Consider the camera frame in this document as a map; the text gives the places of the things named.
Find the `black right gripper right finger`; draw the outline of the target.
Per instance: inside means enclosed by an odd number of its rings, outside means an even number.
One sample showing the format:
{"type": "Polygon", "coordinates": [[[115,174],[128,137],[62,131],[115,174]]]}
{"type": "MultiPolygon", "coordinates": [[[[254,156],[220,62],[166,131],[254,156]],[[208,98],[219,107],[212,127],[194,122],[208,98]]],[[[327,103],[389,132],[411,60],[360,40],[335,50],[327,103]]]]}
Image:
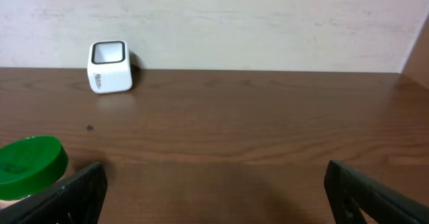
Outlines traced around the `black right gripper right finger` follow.
{"type": "Polygon", "coordinates": [[[378,223],[428,224],[428,207],[331,160],[324,189],[336,224],[366,224],[363,213],[378,223]]]}

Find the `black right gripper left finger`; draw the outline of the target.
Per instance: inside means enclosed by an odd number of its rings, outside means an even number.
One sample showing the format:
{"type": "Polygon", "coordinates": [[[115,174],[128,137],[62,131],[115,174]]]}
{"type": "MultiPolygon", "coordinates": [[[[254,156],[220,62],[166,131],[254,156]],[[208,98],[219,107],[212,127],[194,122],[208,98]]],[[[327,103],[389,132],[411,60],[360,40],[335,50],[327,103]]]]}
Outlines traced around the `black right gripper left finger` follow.
{"type": "Polygon", "coordinates": [[[107,193],[107,175],[93,162],[73,175],[1,210],[1,224],[97,224],[107,193]]]}

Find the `green lid seasoning jar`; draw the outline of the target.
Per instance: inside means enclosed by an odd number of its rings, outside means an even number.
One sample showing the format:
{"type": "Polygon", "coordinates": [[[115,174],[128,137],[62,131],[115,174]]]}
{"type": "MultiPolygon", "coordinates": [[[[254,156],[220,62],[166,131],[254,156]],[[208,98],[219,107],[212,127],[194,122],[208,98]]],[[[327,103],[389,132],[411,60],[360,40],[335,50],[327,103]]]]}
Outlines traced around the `green lid seasoning jar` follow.
{"type": "Polygon", "coordinates": [[[1,208],[5,209],[74,174],[60,140],[39,135],[1,148],[1,208]]]}

